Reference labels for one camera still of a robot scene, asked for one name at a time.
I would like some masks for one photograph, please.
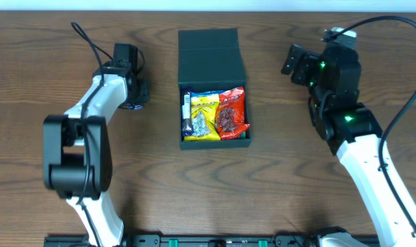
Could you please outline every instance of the wooden table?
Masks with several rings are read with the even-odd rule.
[[[42,246],[83,234],[74,210],[42,178],[42,123],[86,92],[97,62],[71,28],[106,51],[141,48],[151,101],[117,110],[108,126],[110,193],[130,231],[271,235],[339,225],[374,234],[352,179],[310,124],[306,89],[281,75],[291,43],[322,51],[325,28],[377,14],[0,12],[0,246]],[[416,14],[408,14],[416,20]],[[178,30],[238,27],[253,141],[234,150],[179,150]],[[358,32],[360,101],[385,128],[416,88],[416,31],[398,22]],[[416,105],[389,149],[416,201]]]

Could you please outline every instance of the open box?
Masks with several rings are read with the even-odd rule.
[[[246,75],[241,60],[236,28],[215,30],[179,31],[179,97],[191,88],[194,93],[230,90],[239,86],[245,89],[245,123],[250,124]],[[227,141],[183,141],[182,108],[180,109],[180,149],[246,148],[250,145],[250,129],[245,139]]]

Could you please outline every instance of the chip bag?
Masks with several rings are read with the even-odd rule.
[[[184,137],[184,141],[220,141],[214,127],[219,103],[218,93],[191,95],[191,123],[194,132],[191,136]]]
[[[240,137],[250,124],[244,123],[244,88],[238,87],[221,93],[220,104],[215,113],[215,127],[221,140],[230,140]]]

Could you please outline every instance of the box lid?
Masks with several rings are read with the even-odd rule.
[[[179,84],[245,81],[236,28],[179,31]]]

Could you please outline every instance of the yellow snack bag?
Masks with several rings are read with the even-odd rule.
[[[191,122],[194,133],[184,141],[220,141],[215,130],[215,112],[220,104],[218,94],[191,97]]]

